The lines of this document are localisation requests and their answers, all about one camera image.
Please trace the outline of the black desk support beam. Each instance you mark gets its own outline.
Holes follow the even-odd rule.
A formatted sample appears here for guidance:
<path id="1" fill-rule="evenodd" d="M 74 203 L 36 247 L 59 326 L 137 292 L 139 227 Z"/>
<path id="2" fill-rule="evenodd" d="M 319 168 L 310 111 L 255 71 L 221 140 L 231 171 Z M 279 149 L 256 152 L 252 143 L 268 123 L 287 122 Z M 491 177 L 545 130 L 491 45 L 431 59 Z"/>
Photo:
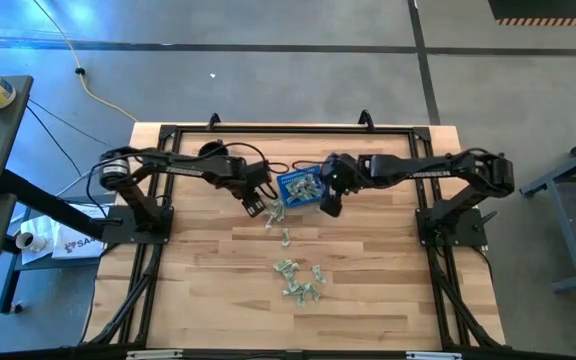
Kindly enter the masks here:
<path id="1" fill-rule="evenodd" d="M 60 224 L 101 240 L 106 226 L 119 226 L 120 219 L 93 219 L 73 208 L 64 200 L 31 184 L 19 175 L 4 169 L 0 177 L 0 192 L 13 194 L 29 208 L 51 217 Z"/>

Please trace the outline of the blue plastic basket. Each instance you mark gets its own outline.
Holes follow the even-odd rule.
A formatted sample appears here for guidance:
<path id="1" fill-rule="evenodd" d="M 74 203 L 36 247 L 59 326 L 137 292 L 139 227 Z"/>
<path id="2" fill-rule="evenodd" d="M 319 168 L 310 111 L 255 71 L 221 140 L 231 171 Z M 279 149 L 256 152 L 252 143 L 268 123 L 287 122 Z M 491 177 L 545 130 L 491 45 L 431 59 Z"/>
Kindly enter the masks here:
<path id="1" fill-rule="evenodd" d="M 289 172 L 287 174 L 280 175 L 277 177 L 277 183 L 278 183 L 279 190 L 281 193 L 281 198 L 282 198 L 282 201 L 286 207 L 294 208 L 294 207 L 299 207 L 299 206 L 303 206 L 303 205 L 307 205 L 307 204 L 311 204 L 311 203 L 318 203 L 321 200 L 321 198 L 324 194 L 324 186 L 322 185 L 322 182 L 319 178 L 319 171 L 320 171 L 319 166 L 311 166 L 311 167 L 307 167 L 307 168 L 303 168 L 303 169 L 298 169 L 296 171 Z M 312 174 L 316 175 L 317 178 L 319 179 L 319 181 L 320 181 L 319 188 L 321 190 L 320 196 L 318 198 L 313 198 L 311 200 L 303 200 L 302 199 L 301 201 L 288 203 L 287 198 L 289 197 L 289 190 L 290 190 L 289 183 L 291 183 L 292 181 L 294 181 L 297 178 L 306 176 L 308 173 L 312 173 Z"/>

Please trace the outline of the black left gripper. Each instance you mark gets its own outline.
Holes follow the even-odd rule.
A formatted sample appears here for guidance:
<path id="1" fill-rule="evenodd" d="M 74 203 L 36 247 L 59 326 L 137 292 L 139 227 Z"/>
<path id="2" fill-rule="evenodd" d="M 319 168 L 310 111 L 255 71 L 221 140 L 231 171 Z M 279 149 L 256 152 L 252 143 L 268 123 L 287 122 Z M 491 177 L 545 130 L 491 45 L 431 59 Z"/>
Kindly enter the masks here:
<path id="1" fill-rule="evenodd" d="M 255 189 L 271 182 L 268 162 L 262 160 L 248 164 L 243 160 L 241 164 L 241 181 L 240 195 L 243 198 L 242 205 L 247 214 L 251 218 L 255 218 L 266 209 L 262 197 L 255 193 Z"/>

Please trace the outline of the black hazard-striped mat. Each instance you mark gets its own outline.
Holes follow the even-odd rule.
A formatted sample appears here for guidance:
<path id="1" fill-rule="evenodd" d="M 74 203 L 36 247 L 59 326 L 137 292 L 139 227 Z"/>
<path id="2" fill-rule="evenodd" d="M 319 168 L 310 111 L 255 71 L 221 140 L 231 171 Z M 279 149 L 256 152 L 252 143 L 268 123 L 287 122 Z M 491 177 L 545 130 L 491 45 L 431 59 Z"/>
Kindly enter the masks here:
<path id="1" fill-rule="evenodd" d="M 500 26 L 576 26 L 576 0 L 487 0 Z"/>

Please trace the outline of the white pipe fitting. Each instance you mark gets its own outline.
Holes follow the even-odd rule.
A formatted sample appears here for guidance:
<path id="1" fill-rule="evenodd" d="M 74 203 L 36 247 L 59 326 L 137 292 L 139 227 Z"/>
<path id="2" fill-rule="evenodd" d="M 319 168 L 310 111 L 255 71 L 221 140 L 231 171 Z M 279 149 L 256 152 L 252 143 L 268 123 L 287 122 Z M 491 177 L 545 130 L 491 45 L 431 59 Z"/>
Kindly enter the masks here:
<path id="1" fill-rule="evenodd" d="M 30 232 L 20 233 L 15 238 L 15 245 L 22 251 L 40 252 L 46 246 L 46 240 Z"/>

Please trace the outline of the black cylindrical container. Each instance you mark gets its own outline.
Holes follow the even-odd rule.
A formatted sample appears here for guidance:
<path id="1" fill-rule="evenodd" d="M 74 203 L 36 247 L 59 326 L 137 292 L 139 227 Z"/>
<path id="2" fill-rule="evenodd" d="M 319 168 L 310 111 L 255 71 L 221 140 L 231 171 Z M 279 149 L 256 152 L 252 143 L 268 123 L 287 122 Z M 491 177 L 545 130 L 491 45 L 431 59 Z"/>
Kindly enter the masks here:
<path id="1" fill-rule="evenodd" d="M 205 143 L 198 152 L 200 159 L 228 157 L 229 151 L 221 139 Z"/>

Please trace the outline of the white metal bracket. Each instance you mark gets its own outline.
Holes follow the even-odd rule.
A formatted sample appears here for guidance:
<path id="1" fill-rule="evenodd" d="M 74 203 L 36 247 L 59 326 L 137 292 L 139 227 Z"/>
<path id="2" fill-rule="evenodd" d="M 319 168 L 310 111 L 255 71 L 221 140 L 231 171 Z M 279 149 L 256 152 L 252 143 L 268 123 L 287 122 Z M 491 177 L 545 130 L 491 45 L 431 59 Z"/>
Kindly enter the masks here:
<path id="1" fill-rule="evenodd" d="M 128 351 L 125 360 L 178 360 L 183 358 L 180 349 L 147 349 Z"/>
<path id="2" fill-rule="evenodd" d="M 460 353 L 407 351 L 406 360 L 463 360 Z"/>

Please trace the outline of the white plastic sheet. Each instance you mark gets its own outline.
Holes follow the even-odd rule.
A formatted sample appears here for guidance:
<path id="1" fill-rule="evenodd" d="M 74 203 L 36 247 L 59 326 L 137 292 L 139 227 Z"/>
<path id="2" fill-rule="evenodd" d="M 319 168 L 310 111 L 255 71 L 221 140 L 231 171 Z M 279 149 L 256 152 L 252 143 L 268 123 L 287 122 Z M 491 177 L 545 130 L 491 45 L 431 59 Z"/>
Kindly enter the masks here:
<path id="1" fill-rule="evenodd" d="M 23 265 L 39 260 L 52 253 L 53 236 L 52 236 L 51 221 L 52 219 L 48 216 L 40 216 L 25 221 L 21 224 L 20 233 L 30 232 L 33 233 L 34 235 L 41 236 L 46 240 L 46 246 L 40 252 L 30 252 L 21 250 L 21 260 Z"/>

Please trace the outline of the white printed bag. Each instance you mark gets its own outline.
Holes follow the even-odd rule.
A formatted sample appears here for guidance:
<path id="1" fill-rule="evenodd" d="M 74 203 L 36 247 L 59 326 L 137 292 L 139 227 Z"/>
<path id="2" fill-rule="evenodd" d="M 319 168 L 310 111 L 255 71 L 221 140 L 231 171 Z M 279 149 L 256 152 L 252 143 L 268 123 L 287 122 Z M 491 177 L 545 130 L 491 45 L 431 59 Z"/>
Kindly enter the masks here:
<path id="1" fill-rule="evenodd" d="M 73 260 L 99 258 L 106 245 L 66 225 L 51 221 L 53 236 L 52 258 L 55 260 Z"/>

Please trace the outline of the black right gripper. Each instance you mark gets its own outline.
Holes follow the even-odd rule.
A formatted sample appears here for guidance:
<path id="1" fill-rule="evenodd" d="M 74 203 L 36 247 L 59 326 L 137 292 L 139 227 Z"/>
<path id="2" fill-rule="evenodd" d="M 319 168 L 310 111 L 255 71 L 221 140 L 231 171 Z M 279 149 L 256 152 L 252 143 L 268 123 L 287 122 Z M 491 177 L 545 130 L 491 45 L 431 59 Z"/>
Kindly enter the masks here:
<path id="1" fill-rule="evenodd" d="M 327 194 L 333 198 L 331 205 L 327 199 L 320 202 L 320 210 L 327 215 L 338 217 L 343 208 L 340 201 L 343 195 L 357 190 L 357 160 L 347 153 L 330 154 L 320 170 L 320 179 L 327 187 Z"/>

